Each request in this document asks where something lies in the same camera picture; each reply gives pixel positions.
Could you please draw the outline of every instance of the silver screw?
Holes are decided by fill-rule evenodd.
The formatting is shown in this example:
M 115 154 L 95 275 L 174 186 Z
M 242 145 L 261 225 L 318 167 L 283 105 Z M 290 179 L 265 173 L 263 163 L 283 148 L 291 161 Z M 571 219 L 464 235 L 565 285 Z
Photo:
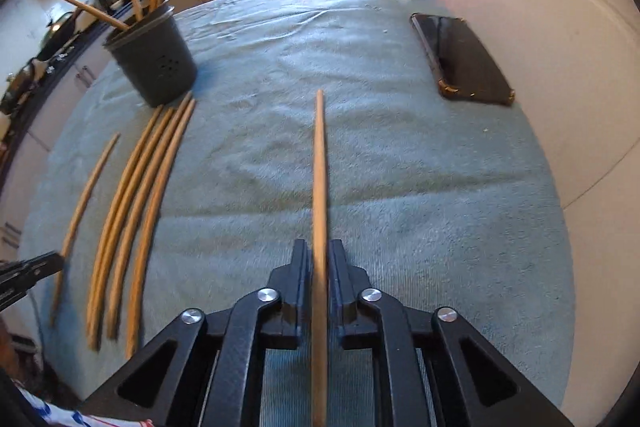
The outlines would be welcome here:
M 367 302 L 375 302 L 380 300 L 380 298 L 382 297 L 382 292 L 380 290 L 376 290 L 375 288 L 367 288 L 366 290 L 362 290 L 362 293 L 360 295 Z
M 453 322 L 458 318 L 458 312 L 453 308 L 440 308 L 438 310 L 438 318 L 443 322 Z
M 258 299 L 262 302 L 271 302 L 278 298 L 278 292 L 273 288 L 262 288 L 258 290 Z
M 196 308 L 189 308 L 188 310 L 183 311 L 182 315 L 180 315 L 181 320 L 185 324 L 195 324 L 200 322 L 203 317 L 202 312 Z

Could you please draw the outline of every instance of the phone screen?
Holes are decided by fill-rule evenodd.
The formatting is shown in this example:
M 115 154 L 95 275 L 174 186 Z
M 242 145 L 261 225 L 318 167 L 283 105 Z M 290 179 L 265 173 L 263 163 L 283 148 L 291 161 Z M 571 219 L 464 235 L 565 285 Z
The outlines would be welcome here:
M 411 19 L 443 96 L 484 103 L 513 103 L 515 95 L 507 79 L 462 19 L 421 13 L 413 14 Z

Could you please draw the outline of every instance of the triangular cutout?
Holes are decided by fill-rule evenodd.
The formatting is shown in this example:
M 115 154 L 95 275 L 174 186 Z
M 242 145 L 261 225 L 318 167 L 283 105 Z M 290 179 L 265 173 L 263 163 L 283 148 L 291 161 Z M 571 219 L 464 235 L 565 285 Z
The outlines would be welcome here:
M 491 407 L 518 392 L 513 380 L 502 372 L 474 341 L 462 339 L 460 347 L 482 405 Z
M 118 396 L 130 402 L 151 408 L 175 354 L 177 343 L 167 341 L 139 369 L 118 387 Z

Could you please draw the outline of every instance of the gray cup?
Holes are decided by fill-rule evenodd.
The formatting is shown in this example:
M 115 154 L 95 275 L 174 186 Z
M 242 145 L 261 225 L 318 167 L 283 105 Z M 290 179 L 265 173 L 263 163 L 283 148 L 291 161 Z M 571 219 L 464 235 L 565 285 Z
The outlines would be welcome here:
M 172 6 L 158 7 L 125 32 L 113 30 L 104 47 L 151 107 L 175 100 L 193 86 L 198 73 Z

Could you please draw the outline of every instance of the blue tablecloth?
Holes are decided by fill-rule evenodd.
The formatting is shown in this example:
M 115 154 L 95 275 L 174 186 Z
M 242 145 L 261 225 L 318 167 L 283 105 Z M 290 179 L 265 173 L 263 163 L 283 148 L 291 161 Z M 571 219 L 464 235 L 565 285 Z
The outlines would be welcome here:
M 144 341 L 181 310 L 215 311 L 264 285 L 310 239 L 314 96 L 326 98 L 330 237 L 404 304 L 459 309 L 559 404 L 574 334 L 568 236 L 521 108 L 436 90 L 412 12 L 435 0 L 217 0 L 176 18 L 198 105 L 169 179 L 148 264 Z M 46 355 L 81 397 L 125 362 L 124 331 L 86 347 L 98 236 L 151 110 L 112 62 L 49 155 L 20 256 L 60 248 L 111 135 L 122 138 L 82 218 Z M 131 271 L 127 273 L 125 300 Z M 52 280 L 36 288 L 48 316 Z M 309 423 L 308 352 L 268 354 L 262 422 Z M 373 424 L 367 353 L 332 347 L 330 425 Z

